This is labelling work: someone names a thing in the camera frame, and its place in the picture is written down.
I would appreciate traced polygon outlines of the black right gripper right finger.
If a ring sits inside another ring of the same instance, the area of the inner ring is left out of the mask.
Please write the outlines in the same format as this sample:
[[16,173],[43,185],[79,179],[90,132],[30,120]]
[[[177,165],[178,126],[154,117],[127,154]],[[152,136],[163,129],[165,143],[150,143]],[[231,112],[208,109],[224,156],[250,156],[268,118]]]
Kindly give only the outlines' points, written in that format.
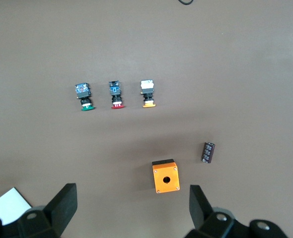
[[189,212],[196,230],[214,212],[211,204],[199,185],[190,185]]

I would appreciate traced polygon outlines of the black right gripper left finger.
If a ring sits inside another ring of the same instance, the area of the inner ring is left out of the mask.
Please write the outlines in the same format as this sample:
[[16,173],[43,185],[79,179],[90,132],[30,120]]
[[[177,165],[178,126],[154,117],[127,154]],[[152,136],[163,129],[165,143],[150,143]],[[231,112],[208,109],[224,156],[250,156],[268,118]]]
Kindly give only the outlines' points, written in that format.
[[64,231],[77,210],[77,188],[67,183],[45,206],[44,213],[55,231]]

